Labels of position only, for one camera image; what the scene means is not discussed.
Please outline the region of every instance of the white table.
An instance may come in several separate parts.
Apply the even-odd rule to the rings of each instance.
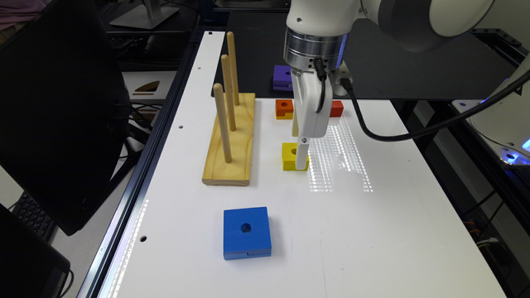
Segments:
[[[290,122],[258,99],[250,186],[203,185],[223,39],[204,35],[101,296],[505,297],[414,143],[369,139],[348,101],[313,140],[308,172],[295,172],[282,171]],[[361,108],[374,132],[406,131],[389,101]],[[225,261],[223,210],[258,206],[268,208],[272,256]]]

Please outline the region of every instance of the wooden peg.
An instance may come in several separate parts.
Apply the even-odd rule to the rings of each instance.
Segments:
[[[229,114],[229,128],[231,132],[235,131],[235,113],[234,113],[234,95],[232,90],[232,77],[230,75],[230,61],[227,55],[221,56],[221,65],[223,66],[224,92],[226,94],[226,108]]]
[[[238,67],[235,62],[235,41],[233,32],[226,34],[226,39],[229,45],[230,58],[230,73],[232,74],[232,86],[234,93],[234,104],[239,106],[239,83],[238,83]]]
[[[221,131],[221,142],[223,143],[224,161],[232,162],[232,152],[230,151],[229,128],[226,125],[226,112],[224,111],[223,86],[219,83],[214,85],[215,106],[217,107],[217,118],[219,120],[219,130]]]

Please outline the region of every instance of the red block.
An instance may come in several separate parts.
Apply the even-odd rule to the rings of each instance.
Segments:
[[[345,106],[342,105],[342,101],[334,100],[331,104],[331,114],[330,117],[340,117],[342,116],[342,111],[344,111]]]
[[[276,99],[276,117],[284,117],[285,113],[293,113],[291,99]]]

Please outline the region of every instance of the computer keyboard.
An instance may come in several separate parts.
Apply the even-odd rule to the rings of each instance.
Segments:
[[[50,241],[56,224],[30,195],[22,193],[12,212],[46,242]]]

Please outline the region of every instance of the wooden peg board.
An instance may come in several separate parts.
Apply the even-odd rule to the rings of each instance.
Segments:
[[[232,162],[224,162],[219,119],[215,117],[202,182],[206,185],[247,186],[250,183],[250,161],[254,130],[256,94],[239,94],[234,107],[236,130],[229,131]]]

